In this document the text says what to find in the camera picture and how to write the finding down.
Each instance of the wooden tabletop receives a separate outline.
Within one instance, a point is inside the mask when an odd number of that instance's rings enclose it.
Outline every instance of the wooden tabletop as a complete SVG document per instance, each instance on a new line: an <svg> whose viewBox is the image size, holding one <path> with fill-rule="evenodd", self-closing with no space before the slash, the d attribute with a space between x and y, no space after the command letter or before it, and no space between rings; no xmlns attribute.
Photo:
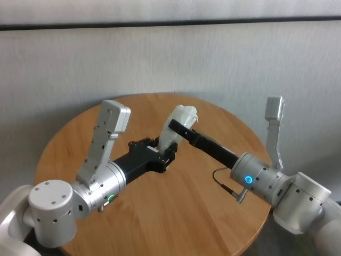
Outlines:
<svg viewBox="0 0 341 256"><path fill-rule="evenodd" d="M175 106L195 106L194 129L241 155L248 151L270 162L265 147L242 121L228 111L178 94L140 94L115 99L132 114L111 158L128 152L128 142L155 138ZM35 184L61 179L73 182L86 158L100 107L91 108L65 125L46 146ZM248 193L242 204L212 179L222 164L183 141L175 161L163 173L148 172L119 194L104 212L77 220L75 238L63 248L71 255L240 255L262 228L270 206ZM217 178L236 191L229 178Z"/></svg>

